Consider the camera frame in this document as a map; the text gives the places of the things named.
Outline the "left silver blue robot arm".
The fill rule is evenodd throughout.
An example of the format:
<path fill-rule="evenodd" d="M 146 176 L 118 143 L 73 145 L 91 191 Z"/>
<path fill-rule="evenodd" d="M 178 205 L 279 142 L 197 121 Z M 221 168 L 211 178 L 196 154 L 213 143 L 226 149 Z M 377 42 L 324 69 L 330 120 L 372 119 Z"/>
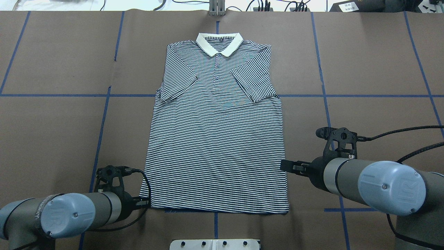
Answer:
<path fill-rule="evenodd" d="M 1 208 L 1 239 L 10 250 L 53 250 L 55 240 L 120 222 L 151 206 L 147 197 L 113 192 L 54 194 L 27 198 Z"/>

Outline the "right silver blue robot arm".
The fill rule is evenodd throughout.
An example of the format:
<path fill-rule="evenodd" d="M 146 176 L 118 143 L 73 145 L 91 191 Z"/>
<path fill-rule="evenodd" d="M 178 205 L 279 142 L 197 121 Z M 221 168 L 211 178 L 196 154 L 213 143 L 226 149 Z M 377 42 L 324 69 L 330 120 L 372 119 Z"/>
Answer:
<path fill-rule="evenodd" d="M 311 162 L 282 160 L 280 169 L 308 177 L 318 189 L 386 214 L 396 250 L 443 249 L 443 174 L 404 160 L 443 146 L 436 143 L 398 161 L 357 158 L 355 142 L 328 142 Z"/>

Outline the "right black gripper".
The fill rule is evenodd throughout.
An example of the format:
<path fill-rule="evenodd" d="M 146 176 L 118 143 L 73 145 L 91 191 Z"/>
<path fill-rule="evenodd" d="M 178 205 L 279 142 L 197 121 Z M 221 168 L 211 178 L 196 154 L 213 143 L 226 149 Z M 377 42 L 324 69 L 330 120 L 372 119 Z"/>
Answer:
<path fill-rule="evenodd" d="M 326 163 L 323 157 L 317 157 L 311 162 L 302 160 L 281 160 L 280 170 L 308 177 L 310 182 L 318 189 L 326 191 L 324 183 L 324 170 Z"/>

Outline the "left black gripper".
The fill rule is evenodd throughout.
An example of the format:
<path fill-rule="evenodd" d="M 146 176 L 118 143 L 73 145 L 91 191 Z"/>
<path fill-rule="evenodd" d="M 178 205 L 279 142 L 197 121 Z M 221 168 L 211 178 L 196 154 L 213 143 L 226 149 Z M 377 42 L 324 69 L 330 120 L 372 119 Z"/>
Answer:
<path fill-rule="evenodd" d="M 138 209 L 148 209 L 151 207 L 151 199 L 149 197 L 133 197 L 128 192 L 124 191 L 121 201 L 120 220 L 128 218 L 131 213 Z"/>

